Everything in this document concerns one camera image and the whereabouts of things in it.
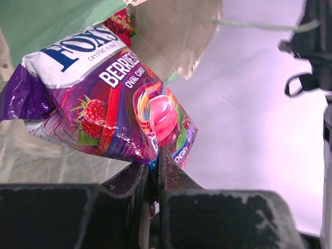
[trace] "red candy bag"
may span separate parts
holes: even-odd
[[[154,167],[166,146],[183,167],[197,128],[123,41],[97,25],[23,57],[0,94],[0,121],[88,154]]]
[[[131,20],[126,9],[116,12],[103,24],[131,48]]]

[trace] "black strap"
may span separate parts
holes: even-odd
[[[291,82],[297,78],[300,80],[301,88],[298,89],[297,91],[295,91],[294,93],[290,93],[289,86],[290,86]],[[287,81],[286,86],[285,86],[285,94],[288,97],[293,98],[293,97],[300,95],[304,91],[312,91],[319,87],[320,87],[319,81],[314,75],[312,75],[312,74],[295,75]]]

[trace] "green bag panel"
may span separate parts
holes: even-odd
[[[13,66],[38,51],[125,8],[123,0],[0,0],[0,27]]]

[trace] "white surface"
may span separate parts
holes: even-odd
[[[294,25],[302,0],[226,0],[227,20]],[[209,189],[274,190],[300,231],[320,234],[323,203],[324,94],[297,99],[286,80],[310,70],[278,50],[291,33],[222,27],[189,81],[170,88],[199,134],[185,171]]]

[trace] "purple wrapper corner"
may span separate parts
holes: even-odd
[[[53,110],[42,81],[21,64],[0,93],[0,122],[10,119],[45,119]]]

